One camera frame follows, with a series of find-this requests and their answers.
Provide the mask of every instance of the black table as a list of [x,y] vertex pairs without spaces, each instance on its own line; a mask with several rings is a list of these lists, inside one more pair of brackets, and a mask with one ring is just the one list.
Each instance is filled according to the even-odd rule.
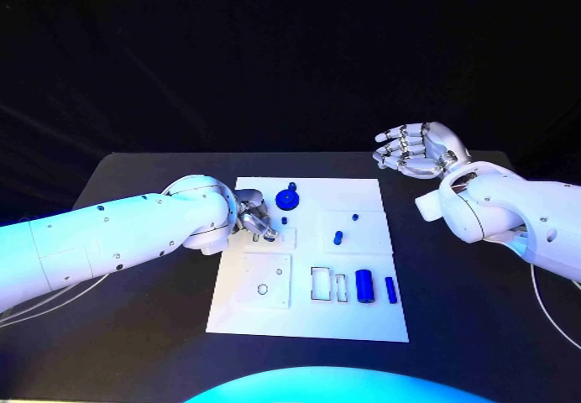
[[[509,165],[499,152],[473,154]],[[437,181],[379,170],[370,153],[112,154],[75,208],[161,191],[189,174],[228,186],[238,176],[379,178],[411,342],[204,333],[220,255],[180,248],[0,331],[0,398],[176,401],[261,371],[331,365],[406,374],[493,400],[581,401],[581,351],[543,317],[527,265],[503,246],[465,244],[442,220],[421,219],[414,198]],[[537,271],[546,308],[581,339],[581,292]]]

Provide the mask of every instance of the robotic hand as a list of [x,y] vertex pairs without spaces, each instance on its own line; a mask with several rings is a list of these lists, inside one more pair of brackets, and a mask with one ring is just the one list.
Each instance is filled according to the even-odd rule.
[[392,128],[375,137],[386,140],[373,152],[379,167],[441,178],[438,190],[415,199],[422,218],[442,217],[467,243],[500,243],[526,262],[581,281],[581,187],[527,181],[488,162],[471,162],[457,135],[437,122]]
[[215,254],[248,230],[274,241],[261,192],[190,175],[161,194],[109,201],[0,228],[0,312],[82,280],[173,252]]

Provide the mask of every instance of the circular hole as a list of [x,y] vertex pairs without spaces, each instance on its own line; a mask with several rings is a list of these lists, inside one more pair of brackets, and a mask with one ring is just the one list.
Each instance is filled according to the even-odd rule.
[[553,242],[553,241],[555,241],[555,238],[556,238],[556,230],[555,230],[555,229],[550,229],[550,230],[546,232],[546,241],[548,241],[548,242]]

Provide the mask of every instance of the blue object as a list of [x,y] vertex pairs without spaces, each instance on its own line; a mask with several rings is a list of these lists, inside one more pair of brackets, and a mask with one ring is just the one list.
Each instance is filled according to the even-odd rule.
[[390,277],[385,278],[385,286],[388,287],[389,304],[395,304],[396,303],[396,288],[393,286],[393,279]]
[[292,210],[292,208],[298,205],[298,193],[297,193],[297,184],[291,182],[288,184],[288,189],[284,189],[275,195],[275,205],[284,210]]
[[375,301],[372,272],[366,269],[354,272],[354,284],[357,286],[357,301],[369,304]]
[[333,244],[340,245],[343,239],[343,233],[340,231],[336,232],[336,238],[333,239]]
[[487,403],[490,400],[450,386],[389,372],[357,368],[297,367],[248,375],[189,400],[190,403],[217,401]]

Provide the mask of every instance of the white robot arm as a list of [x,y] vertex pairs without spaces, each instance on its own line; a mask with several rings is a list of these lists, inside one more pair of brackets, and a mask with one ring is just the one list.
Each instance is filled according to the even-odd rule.
[[239,229],[272,241],[262,195],[190,175],[161,194],[109,201],[0,228],[0,312],[158,258],[179,245],[215,254]]
[[422,218],[444,218],[467,243],[507,246],[522,259],[581,281],[581,187],[527,181],[471,156],[439,123],[408,124],[380,133],[379,167],[415,178],[441,177],[439,188],[416,199]]

